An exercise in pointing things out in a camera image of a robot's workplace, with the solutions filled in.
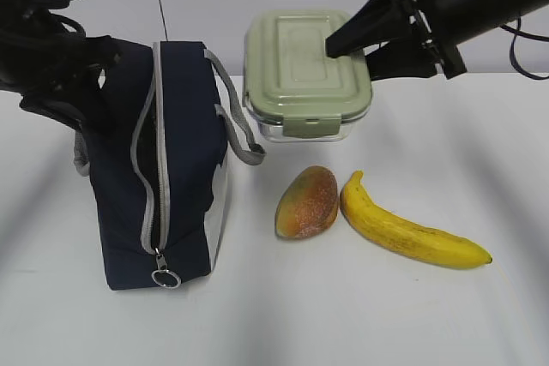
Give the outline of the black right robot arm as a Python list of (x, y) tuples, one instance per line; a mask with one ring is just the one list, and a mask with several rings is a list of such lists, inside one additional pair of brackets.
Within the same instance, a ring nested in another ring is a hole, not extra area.
[(497, 27), (514, 38), (529, 33), (510, 22), (547, 6), (548, 0), (368, 0), (325, 41), (328, 57), (361, 52), (373, 81), (430, 78), (442, 71), (452, 79), (467, 71), (458, 46)]

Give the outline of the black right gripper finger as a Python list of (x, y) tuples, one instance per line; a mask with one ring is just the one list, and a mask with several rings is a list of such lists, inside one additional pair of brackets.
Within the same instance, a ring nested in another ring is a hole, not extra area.
[(437, 74), (440, 56), (419, 39), (394, 39), (365, 55), (372, 81), (430, 78)]
[(410, 17), (416, 0), (368, 0), (325, 41), (328, 57), (342, 57), (370, 45), (385, 43), (392, 57), (417, 57), (419, 41)]

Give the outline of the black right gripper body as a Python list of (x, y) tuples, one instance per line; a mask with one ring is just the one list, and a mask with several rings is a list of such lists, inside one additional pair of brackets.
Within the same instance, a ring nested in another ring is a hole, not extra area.
[(416, 55), (413, 62), (421, 63), (429, 76), (437, 73), (437, 67), (448, 79), (466, 73), (462, 55), (443, 24), (435, 0), (400, 1), (407, 17), (413, 19), (412, 33), (406, 37)]

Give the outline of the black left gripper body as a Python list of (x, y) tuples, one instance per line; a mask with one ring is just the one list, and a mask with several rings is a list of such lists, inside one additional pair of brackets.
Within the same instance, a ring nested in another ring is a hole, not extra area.
[(69, 0), (1, 0), (1, 87), (20, 107), (81, 131), (110, 133), (112, 110), (100, 74), (122, 56), (109, 35), (89, 37), (60, 10)]

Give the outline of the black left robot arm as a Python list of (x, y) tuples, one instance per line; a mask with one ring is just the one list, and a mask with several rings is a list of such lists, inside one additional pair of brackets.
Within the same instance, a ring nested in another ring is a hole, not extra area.
[(1, 88), (20, 95), (24, 111), (108, 135), (115, 118), (99, 78), (121, 50), (113, 37), (89, 37), (60, 15), (73, 1), (1, 0)]

